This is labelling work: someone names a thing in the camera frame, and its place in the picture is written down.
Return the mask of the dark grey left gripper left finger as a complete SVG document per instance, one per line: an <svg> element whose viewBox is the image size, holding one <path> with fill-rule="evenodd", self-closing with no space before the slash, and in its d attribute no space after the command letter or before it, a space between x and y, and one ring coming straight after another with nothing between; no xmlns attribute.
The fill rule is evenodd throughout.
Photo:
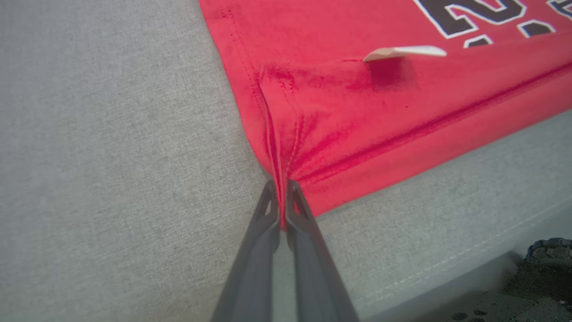
<svg viewBox="0 0 572 322"><path fill-rule="evenodd" d="M273 254L280 243L280 214L268 181L234 260L213 322L270 322L273 318Z"/></svg>

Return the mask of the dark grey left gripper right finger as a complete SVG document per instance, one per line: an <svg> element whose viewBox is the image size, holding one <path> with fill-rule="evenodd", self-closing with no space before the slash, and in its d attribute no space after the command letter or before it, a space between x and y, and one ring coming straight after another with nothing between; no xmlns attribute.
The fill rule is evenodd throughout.
<svg viewBox="0 0 572 322"><path fill-rule="evenodd" d="M287 239L294 255L299 322L358 322L359 317L302 188L288 181Z"/></svg>

